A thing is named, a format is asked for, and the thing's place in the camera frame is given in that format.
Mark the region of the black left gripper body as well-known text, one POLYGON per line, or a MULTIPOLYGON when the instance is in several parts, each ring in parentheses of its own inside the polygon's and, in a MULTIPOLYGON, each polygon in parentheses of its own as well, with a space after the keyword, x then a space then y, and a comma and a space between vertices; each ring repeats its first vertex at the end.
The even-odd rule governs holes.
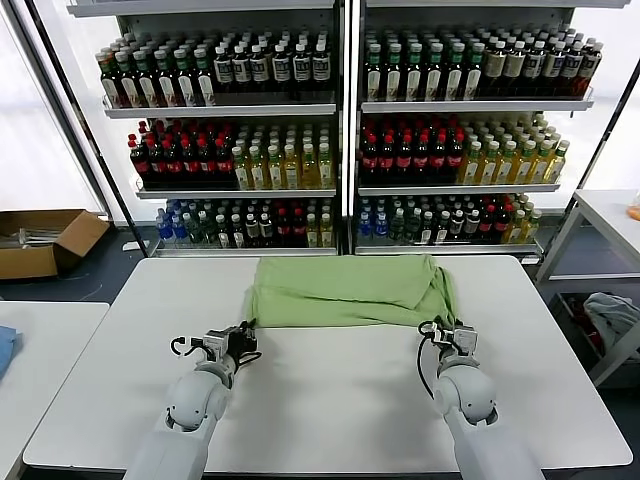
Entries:
POLYGON ((229 334, 227 354, 236 365, 246 365, 259 358, 254 329, 235 329, 229 334))

